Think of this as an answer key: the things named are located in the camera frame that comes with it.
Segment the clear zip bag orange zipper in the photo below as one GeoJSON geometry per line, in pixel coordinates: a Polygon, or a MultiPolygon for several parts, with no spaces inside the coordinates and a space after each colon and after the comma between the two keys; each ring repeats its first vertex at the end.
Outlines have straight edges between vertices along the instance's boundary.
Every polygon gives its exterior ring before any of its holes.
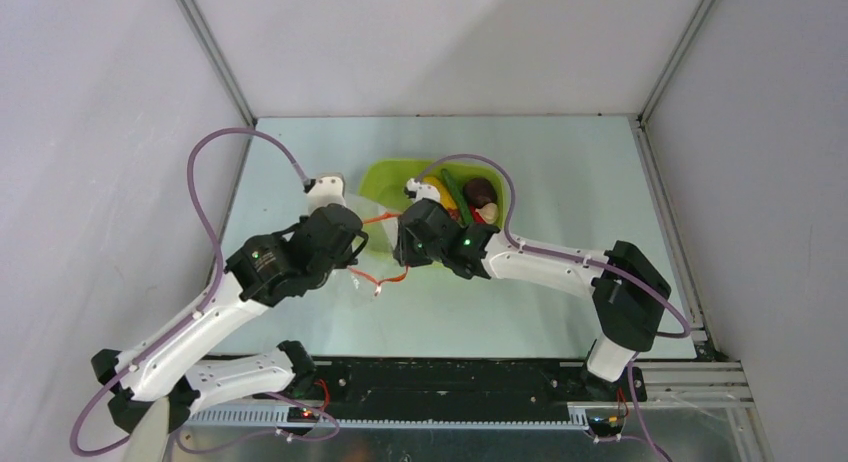
{"type": "Polygon", "coordinates": [[[346,202],[362,220],[368,241],[356,256],[356,262],[336,270],[331,282],[344,303],[360,308],[382,298],[389,287],[404,282],[410,268],[394,257],[400,211],[356,194],[350,195],[346,202]]]}

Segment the long green cucumber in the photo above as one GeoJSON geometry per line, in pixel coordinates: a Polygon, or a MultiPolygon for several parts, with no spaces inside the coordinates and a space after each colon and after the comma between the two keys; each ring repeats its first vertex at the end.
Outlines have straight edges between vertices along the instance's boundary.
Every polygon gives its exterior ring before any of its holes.
{"type": "Polygon", "coordinates": [[[456,203],[457,210],[460,214],[462,222],[466,225],[472,225],[474,218],[468,203],[466,202],[462,190],[456,178],[445,168],[441,170],[443,181],[451,194],[451,197],[456,203]]]}

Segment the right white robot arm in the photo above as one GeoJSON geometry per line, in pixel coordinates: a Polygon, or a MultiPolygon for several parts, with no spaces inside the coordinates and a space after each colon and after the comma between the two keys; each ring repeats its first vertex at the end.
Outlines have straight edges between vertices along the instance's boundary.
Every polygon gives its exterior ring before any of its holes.
{"type": "Polygon", "coordinates": [[[585,393],[606,400],[639,353],[652,349],[671,287],[633,244],[606,251],[543,247],[491,224],[461,225],[432,200],[398,218],[393,256],[402,266],[439,263],[463,279],[505,279],[555,289],[592,302],[601,333],[581,374],[585,393]]]}

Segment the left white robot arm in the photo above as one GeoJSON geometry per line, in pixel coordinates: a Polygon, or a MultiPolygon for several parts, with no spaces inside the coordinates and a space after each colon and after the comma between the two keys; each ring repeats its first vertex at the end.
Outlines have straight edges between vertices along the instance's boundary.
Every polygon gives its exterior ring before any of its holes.
{"type": "Polygon", "coordinates": [[[221,275],[151,338],[92,359],[98,380],[112,394],[108,410],[117,427],[132,432],[152,405],[169,404],[168,431],[212,406],[257,393],[304,398],[316,385],[316,366],[298,341],[268,353],[205,363],[218,343],[287,298],[321,288],[329,275],[355,263],[366,241],[363,222],[335,203],[315,209],[289,228],[248,238],[221,275]]]}

